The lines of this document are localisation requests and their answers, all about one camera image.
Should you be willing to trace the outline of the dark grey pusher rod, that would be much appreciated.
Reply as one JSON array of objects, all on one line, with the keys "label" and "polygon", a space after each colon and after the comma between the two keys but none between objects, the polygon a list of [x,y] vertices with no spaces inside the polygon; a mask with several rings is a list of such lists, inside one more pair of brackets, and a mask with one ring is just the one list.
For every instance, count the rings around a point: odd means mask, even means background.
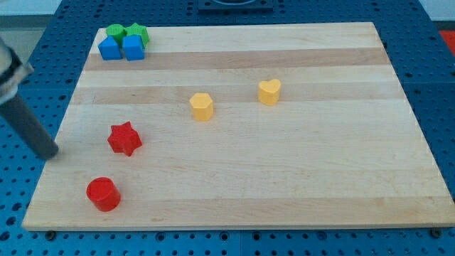
[{"label": "dark grey pusher rod", "polygon": [[39,159],[58,153],[58,145],[19,94],[1,104],[1,116]]}]

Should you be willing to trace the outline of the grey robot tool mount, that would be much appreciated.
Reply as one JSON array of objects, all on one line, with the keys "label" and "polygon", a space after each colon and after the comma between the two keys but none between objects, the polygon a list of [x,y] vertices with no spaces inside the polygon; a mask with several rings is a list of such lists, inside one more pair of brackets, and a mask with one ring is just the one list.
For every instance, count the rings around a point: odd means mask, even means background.
[{"label": "grey robot tool mount", "polygon": [[34,71],[16,52],[1,39],[1,104],[16,96],[18,85]]}]

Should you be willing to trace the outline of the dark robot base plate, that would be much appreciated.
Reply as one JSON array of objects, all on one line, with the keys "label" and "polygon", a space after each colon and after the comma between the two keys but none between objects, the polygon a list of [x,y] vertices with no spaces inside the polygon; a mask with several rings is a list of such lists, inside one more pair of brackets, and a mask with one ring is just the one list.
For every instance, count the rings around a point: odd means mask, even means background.
[{"label": "dark robot base plate", "polygon": [[271,11],[273,0],[198,0],[199,13],[213,11]]}]

